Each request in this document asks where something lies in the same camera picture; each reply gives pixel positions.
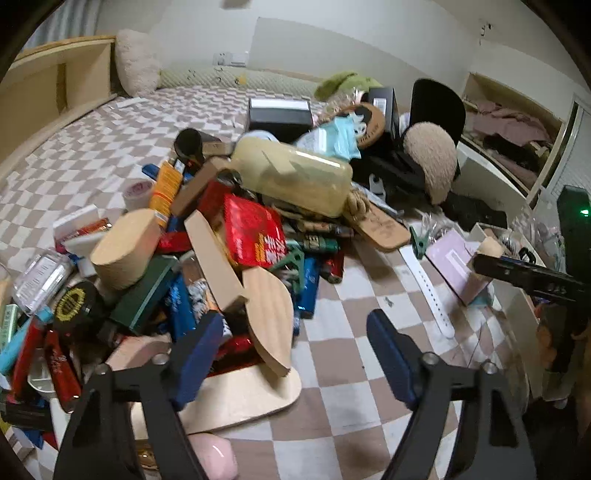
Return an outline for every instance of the brown leather item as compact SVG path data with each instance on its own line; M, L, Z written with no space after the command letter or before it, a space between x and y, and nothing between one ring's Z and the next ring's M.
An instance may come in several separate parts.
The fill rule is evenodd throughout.
M191 214L197 208L199 195L205 190L207 184L221 171L229 168L228 159L224 157L210 158L195 174L195 177L177 193L170 206L170 213L181 218Z

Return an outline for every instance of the tape roll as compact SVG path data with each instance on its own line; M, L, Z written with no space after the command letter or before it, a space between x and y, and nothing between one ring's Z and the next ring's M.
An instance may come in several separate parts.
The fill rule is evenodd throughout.
M123 192L123 201L128 212L140 208L148 208L152 193L154 191L154 182L152 180L142 180L127 187Z

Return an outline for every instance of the watch band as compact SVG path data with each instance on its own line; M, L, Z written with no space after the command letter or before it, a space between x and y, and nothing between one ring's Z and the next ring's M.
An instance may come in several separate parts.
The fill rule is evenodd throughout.
M423 267L417 260L417 257L415 257L413 247L411 245L402 247L400 249L400 254L406 262L408 269L412 272L418 286L421 288L423 295L425 295L427 304L435 317L435 321L437 322L437 326L441 330L441 333L446 338L453 338L456 334L456 330L450 322L449 317L443 308L443 304L437 295L437 291L427 276L427 272L424 271Z

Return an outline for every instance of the pink box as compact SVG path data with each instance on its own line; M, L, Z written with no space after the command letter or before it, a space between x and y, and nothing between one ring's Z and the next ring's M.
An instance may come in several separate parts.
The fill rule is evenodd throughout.
M491 281L470 270L467 265L480 242L467 242L451 230L427 248L427 258L464 305L468 305Z

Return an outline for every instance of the cushion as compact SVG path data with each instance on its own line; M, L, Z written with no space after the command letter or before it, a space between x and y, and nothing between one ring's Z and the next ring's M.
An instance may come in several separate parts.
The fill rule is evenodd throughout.
M148 34L120 30L115 43L115 65L125 91L139 97L153 93L160 78L160 64Z

